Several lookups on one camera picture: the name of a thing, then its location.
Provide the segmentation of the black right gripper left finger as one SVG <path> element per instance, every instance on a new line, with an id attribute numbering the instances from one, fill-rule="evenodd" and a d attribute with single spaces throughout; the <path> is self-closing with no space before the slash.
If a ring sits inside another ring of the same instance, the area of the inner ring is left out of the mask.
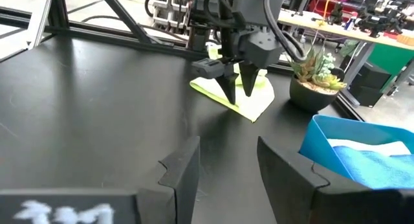
<path id="1" fill-rule="evenodd" d="M 141 224 L 190 224 L 200 167 L 200 137 L 189 138 L 144 174 L 138 184 Z"/>

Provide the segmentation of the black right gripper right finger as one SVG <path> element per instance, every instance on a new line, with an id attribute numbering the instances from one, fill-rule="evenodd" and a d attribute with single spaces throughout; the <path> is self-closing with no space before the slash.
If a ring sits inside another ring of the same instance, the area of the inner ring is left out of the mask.
<path id="1" fill-rule="evenodd" d="M 400 223 L 401 193 L 373 190 L 290 150 L 257 141 L 261 177 L 278 223 Z"/>

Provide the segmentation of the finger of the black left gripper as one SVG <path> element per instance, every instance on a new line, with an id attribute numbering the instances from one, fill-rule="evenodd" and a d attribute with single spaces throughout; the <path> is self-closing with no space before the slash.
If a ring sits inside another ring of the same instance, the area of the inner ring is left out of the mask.
<path id="1" fill-rule="evenodd" d="M 239 75 L 237 73 L 232 72 L 230 74 L 224 74 L 215 78 L 216 82 L 219 84 L 220 88 L 223 90 L 225 96 L 231 104 L 235 104 L 236 101 L 235 81 L 238 76 Z"/>
<path id="2" fill-rule="evenodd" d="M 255 66 L 253 63 L 242 63 L 239 66 L 239 70 L 245 95 L 250 97 L 252 95 L 260 68 Z"/>

